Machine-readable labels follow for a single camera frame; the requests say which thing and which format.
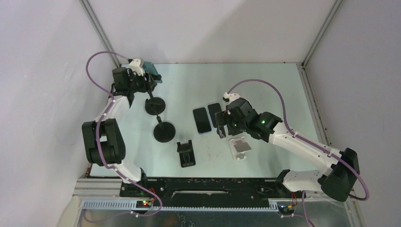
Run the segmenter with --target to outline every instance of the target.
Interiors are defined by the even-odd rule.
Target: black phone stand
[[[180,154],[180,162],[181,167],[190,167],[196,164],[195,155],[193,153],[192,140],[189,140],[188,143],[181,144],[177,143],[178,148],[177,152]]]

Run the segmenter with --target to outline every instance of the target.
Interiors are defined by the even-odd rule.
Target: black stand
[[[177,143],[177,152],[180,154],[180,162],[181,167],[190,167],[196,164],[195,155],[193,153],[192,140],[189,140],[188,143],[181,144]]]
[[[169,122],[162,122],[159,116],[156,117],[158,125],[153,130],[153,136],[161,143],[167,143],[175,136],[175,127]]]
[[[152,116],[161,114],[166,108],[166,103],[162,98],[153,97],[151,89],[148,90],[148,94],[150,99],[146,99],[145,101],[146,112]]]

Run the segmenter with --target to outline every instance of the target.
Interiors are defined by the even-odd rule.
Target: red wire
[[[295,195],[295,192],[292,192],[292,194],[294,195],[294,197],[295,197],[295,205],[294,206],[296,206],[296,205],[298,205],[298,200],[296,199],[296,195]]]
[[[156,191],[155,191],[154,188],[150,188],[150,189],[151,189],[151,191],[153,191],[154,194],[156,194]]]

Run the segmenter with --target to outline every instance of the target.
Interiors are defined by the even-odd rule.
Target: white wall
[[[91,0],[113,48],[155,63],[302,61],[334,0]]]
[[[87,167],[81,125],[107,99],[85,74],[103,47],[77,0],[4,0],[0,21],[0,226],[52,227]],[[109,85],[112,67],[90,71]]]
[[[347,0],[307,67],[333,145],[358,152],[372,227],[401,222],[400,22],[399,0]]]

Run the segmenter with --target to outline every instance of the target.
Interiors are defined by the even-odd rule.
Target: phone screen
[[[195,118],[196,128],[199,134],[212,131],[205,107],[194,109],[193,117]]]
[[[213,127],[217,128],[215,114],[221,112],[220,103],[213,103],[213,104],[208,105],[208,110],[209,110],[210,119],[212,120]]]

